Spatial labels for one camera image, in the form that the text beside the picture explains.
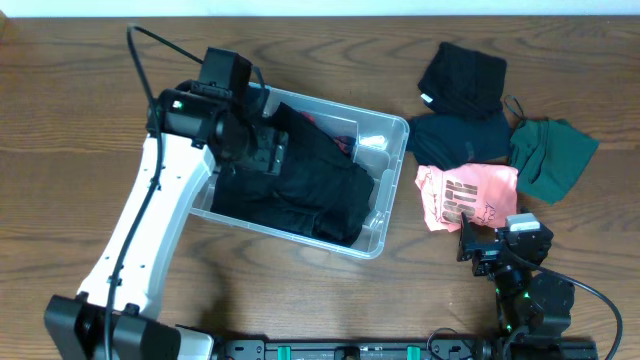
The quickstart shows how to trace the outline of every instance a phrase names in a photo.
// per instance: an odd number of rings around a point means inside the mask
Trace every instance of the dark green cloth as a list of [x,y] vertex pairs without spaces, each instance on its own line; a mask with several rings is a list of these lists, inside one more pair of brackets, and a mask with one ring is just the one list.
[[518,191],[549,204],[562,200],[598,144],[564,119],[522,120],[511,136],[509,159],[509,165],[518,169]]

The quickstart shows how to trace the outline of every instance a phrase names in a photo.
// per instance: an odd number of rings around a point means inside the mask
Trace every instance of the folded pink shirt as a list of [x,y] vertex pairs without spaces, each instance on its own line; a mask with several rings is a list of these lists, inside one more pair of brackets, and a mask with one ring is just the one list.
[[460,229],[460,213],[479,225],[505,226],[516,213],[518,170],[505,165],[466,164],[442,171],[420,166],[416,185],[420,188],[424,221],[429,230]]

